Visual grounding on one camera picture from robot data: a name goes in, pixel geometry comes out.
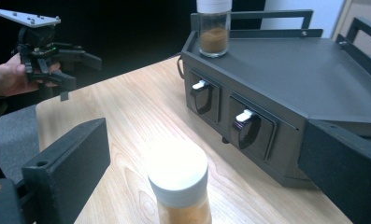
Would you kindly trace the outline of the dark rack drawer white tab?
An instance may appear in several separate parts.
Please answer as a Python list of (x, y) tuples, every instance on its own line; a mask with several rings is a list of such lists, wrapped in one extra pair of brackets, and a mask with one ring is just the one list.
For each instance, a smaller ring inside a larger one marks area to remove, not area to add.
[(220, 120), (220, 85), (213, 79), (190, 71), (186, 79), (189, 108), (211, 122)]
[(231, 143), (247, 157), (264, 161), (275, 135), (275, 119), (255, 103), (233, 94), (228, 121)]

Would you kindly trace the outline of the flip-cap brown spice jar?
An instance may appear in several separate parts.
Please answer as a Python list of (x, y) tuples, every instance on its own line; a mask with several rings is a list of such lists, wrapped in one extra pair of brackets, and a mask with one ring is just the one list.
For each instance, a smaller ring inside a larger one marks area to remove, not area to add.
[(229, 48), (232, 0), (196, 0), (199, 51), (221, 57)]

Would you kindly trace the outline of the dark grey spice rack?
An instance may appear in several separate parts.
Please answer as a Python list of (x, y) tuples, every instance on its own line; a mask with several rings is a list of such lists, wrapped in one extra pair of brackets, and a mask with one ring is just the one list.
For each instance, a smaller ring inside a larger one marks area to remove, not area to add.
[(330, 39), (310, 28), (311, 11), (293, 15), (304, 20), (298, 29), (231, 31), (229, 49), (218, 58), (200, 53), (198, 33), (192, 31), (181, 52), (186, 102), (190, 71), (217, 82), (220, 120), (193, 113), (230, 144), (230, 96), (260, 106), (276, 121), (267, 158), (249, 158), (232, 145), (280, 185), (317, 188), (298, 167), (308, 120), (329, 122), (371, 142), (371, 56), (354, 44), (359, 32), (371, 35), (371, 22), (356, 18), (347, 35)]

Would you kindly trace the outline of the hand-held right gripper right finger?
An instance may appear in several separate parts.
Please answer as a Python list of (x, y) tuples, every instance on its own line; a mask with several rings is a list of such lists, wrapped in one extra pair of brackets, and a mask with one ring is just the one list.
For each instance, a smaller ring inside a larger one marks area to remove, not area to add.
[(298, 167), (353, 224), (371, 224), (371, 142), (310, 119)]

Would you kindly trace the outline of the round-cap orange spice jar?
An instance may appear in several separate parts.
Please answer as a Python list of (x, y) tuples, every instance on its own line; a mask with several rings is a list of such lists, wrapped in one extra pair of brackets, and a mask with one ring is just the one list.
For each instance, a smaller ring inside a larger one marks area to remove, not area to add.
[(212, 224), (202, 148), (184, 140), (158, 142), (148, 155), (147, 172), (160, 224)]

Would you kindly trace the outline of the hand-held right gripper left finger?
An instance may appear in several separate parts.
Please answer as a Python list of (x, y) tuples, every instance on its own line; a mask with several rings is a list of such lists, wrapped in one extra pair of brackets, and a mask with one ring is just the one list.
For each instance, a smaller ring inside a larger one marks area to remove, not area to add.
[(71, 129), (21, 168), (37, 224), (73, 224), (110, 165), (104, 118)]

